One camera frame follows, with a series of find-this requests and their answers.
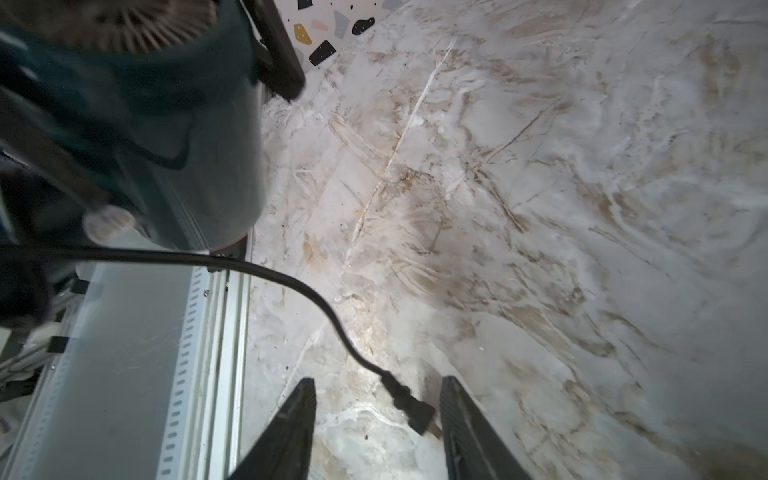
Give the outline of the green hair dryer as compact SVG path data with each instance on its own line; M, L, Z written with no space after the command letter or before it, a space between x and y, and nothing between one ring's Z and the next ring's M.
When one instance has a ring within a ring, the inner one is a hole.
M219 250L264 204L253 41L237 1L5 1L1 84L150 240Z

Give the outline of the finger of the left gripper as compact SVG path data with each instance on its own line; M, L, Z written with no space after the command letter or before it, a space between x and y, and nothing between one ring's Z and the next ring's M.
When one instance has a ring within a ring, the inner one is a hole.
M242 4L260 35L252 46L256 78L284 100L296 100L306 77L275 2L246 0Z

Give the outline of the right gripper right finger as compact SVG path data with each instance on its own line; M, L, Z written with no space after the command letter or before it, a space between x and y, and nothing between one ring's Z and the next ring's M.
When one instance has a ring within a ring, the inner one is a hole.
M443 378L439 406L450 480L531 479L456 377Z

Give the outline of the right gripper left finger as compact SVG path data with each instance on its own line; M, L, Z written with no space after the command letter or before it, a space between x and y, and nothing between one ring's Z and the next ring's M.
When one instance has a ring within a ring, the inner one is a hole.
M301 379L229 480L306 480L316 417L316 388Z

